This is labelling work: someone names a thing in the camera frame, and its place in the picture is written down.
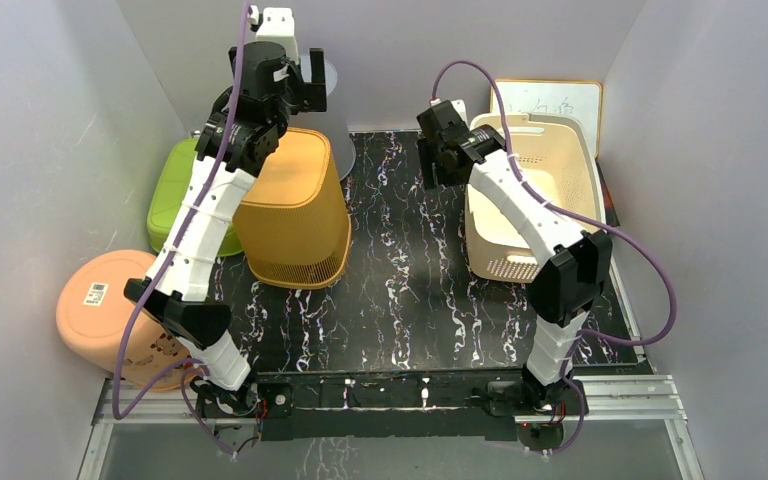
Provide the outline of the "yellow slatted plastic basket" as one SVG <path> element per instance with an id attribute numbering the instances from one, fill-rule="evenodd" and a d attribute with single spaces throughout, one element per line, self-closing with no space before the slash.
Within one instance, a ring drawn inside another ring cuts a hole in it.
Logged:
<path id="1" fill-rule="evenodd" d="M 233 226 L 258 280 L 308 290 L 336 282 L 351 225 L 326 136 L 290 127 L 241 200 Z"/>

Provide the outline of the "green plastic tub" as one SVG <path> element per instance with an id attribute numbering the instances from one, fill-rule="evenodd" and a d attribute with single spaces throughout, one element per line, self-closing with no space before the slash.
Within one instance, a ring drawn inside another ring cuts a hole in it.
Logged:
<path id="1" fill-rule="evenodd" d="M 196 138 L 189 138 L 177 143 L 171 149 L 158 178 L 146 220 L 149 244 L 157 254 L 171 232 L 188 191 L 197 142 Z"/>

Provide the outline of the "cream perforated laundry basket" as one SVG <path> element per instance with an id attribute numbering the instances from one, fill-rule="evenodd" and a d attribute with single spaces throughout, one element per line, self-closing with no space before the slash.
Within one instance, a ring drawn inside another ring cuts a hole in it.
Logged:
<path id="1" fill-rule="evenodd" d="M 600 174 L 581 124 L 560 115 L 508 113 L 518 162 L 529 185 L 550 203 L 606 221 Z M 481 192 L 465 188 L 465 245 L 471 272 L 483 279 L 529 283 L 538 263 L 515 227 Z"/>

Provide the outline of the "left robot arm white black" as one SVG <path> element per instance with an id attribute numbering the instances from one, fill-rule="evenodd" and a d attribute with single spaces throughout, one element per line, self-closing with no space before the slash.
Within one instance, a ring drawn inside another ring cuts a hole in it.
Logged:
<path id="1" fill-rule="evenodd" d="M 251 366 L 229 331 L 231 310 L 208 297 L 220 246 L 244 195 L 287 132 L 293 115 L 327 109 L 325 52 L 309 51 L 310 73 L 274 42 L 232 47 L 233 84 L 214 102 L 197 139 L 191 176 L 160 254 L 124 295 L 133 313 L 147 314 L 172 334 L 221 389 L 220 403 L 235 416 L 254 411 Z"/>

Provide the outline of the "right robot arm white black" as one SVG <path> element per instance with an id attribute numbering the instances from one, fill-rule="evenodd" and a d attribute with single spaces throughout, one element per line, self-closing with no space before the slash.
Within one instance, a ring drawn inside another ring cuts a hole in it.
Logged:
<path id="1" fill-rule="evenodd" d="M 513 142 L 490 125 L 470 128 L 453 102 L 436 99 L 419 113 L 417 142 L 427 189 L 468 185 L 481 192 L 533 252 L 538 271 L 527 288 L 536 314 L 521 396 L 537 414 L 550 413 L 570 386 L 571 357 L 593 302 L 609 277 L 612 241 L 551 211 L 527 186 Z"/>

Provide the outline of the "grey plastic bucket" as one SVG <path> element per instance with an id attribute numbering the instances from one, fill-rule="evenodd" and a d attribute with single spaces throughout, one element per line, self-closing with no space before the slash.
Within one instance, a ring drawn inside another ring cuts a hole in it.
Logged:
<path id="1" fill-rule="evenodd" d="M 296 128 L 314 130 L 322 133 L 330 142 L 340 181 L 344 180 L 355 165 L 356 153 L 350 137 L 347 120 L 347 101 L 344 90 L 339 84 L 339 76 L 334 65 L 324 60 L 327 110 L 325 112 L 300 113 L 291 118 L 290 125 Z"/>

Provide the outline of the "orange plastic bucket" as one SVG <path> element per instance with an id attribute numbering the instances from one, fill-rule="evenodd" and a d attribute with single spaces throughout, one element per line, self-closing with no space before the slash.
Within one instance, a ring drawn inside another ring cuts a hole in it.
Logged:
<path id="1" fill-rule="evenodd" d="M 141 250 L 116 250 L 82 266 L 66 283 L 56 308 L 63 342 L 76 354 L 112 373 L 133 304 L 124 296 L 131 278 L 143 277 L 156 256 Z M 140 387 L 189 352 L 142 313 L 128 340 L 122 376 Z"/>

